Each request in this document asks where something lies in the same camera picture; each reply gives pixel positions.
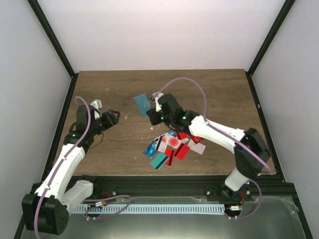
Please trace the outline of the teal leather card holder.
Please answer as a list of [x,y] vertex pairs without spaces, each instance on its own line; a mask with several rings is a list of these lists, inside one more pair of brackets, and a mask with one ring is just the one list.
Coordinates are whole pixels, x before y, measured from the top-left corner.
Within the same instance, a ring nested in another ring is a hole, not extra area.
[[145,93],[134,97],[137,107],[140,111],[141,116],[147,117],[147,112],[151,109],[150,102]]

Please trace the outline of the teal card with black stripe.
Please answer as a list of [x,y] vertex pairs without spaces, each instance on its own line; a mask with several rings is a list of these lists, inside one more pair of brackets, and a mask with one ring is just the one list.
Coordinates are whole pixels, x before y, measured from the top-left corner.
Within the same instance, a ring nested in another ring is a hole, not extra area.
[[160,152],[153,161],[151,161],[151,166],[155,169],[155,170],[159,170],[163,165],[165,165],[165,163],[168,161],[168,157]]

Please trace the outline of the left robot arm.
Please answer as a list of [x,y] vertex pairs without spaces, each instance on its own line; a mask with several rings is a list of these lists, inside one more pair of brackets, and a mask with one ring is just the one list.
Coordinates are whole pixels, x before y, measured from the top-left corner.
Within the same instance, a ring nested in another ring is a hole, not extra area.
[[70,126],[56,163],[42,184],[22,200],[25,226],[28,230],[51,235],[62,234],[70,214],[86,199],[97,201],[102,195],[100,186],[87,180],[78,180],[67,189],[78,164],[84,159],[94,137],[115,126],[120,112],[101,112],[100,100],[90,105],[80,105],[76,121]]

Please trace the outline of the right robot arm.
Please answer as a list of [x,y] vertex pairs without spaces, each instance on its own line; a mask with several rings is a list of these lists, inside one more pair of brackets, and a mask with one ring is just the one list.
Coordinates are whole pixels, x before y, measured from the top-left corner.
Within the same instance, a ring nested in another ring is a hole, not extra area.
[[234,154],[235,167],[221,187],[224,199],[234,200],[244,184],[255,179],[263,168],[268,168],[270,152],[256,129],[227,127],[208,120],[197,112],[185,111],[172,94],[156,92],[151,95],[151,100],[156,105],[147,111],[151,124],[164,123],[173,131],[173,134],[157,138],[157,145],[168,143],[172,137],[182,141],[188,136],[193,146],[199,146],[206,139]]

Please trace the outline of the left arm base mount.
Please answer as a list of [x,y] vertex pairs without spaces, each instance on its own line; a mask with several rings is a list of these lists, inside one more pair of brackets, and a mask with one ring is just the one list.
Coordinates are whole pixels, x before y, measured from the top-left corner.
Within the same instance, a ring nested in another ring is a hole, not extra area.
[[90,196],[89,198],[85,199],[84,202],[100,202],[100,201],[106,201],[109,198],[112,198],[114,196],[117,195],[117,192],[115,190],[111,190],[111,191],[96,191],[93,193],[92,196]]

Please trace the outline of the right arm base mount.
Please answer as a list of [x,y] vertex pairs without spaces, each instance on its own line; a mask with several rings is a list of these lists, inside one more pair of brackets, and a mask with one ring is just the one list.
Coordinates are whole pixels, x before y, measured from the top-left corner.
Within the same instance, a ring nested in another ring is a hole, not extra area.
[[241,191],[233,192],[227,187],[217,187],[208,185],[204,189],[204,193],[208,200],[219,201],[220,203],[233,203],[242,200],[249,201],[250,197]]

